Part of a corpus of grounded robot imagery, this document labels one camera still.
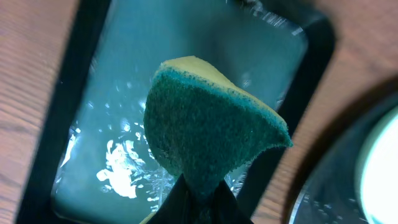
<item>wooden surface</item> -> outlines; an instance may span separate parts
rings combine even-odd
[[[76,0],[0,0],[0,223],[12,223],[40,135]],[[339,43],[263,196],[255,223],[280,223],[297,166],[346,105],[398,71],[398,1],[321,0]]]

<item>water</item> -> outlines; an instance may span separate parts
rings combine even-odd
[[[154,160],[142,123],[164,60],[196,55],[276,108],[306,48],[298,27],[245,12],[234,1],[115,0],[53,188],[61,217],[139,223],[175,179]],[[247,165],[225,180],[236,195]]]

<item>scrubber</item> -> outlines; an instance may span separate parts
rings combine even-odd
[[[202,205],[230,170],[266,149],[292,145],[275,111],[194,56],[162,63],[147,97],[144,128],[159,164],[183,175]]]

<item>brown surface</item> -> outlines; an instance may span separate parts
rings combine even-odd
[[[11,223],[44,118],[76,0],[0,0],[0,223]],[[362,92],[398,71],[398,1],[319,1],[340,42],[253,217],[279,223],[297,166],[318,133]]]

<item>sponge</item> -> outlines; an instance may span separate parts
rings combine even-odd
[[[183,174],[198,202],[260,152],[292,146],[285,121],[194,56],[161,64],[146,101],[144,129],[155,159]]]

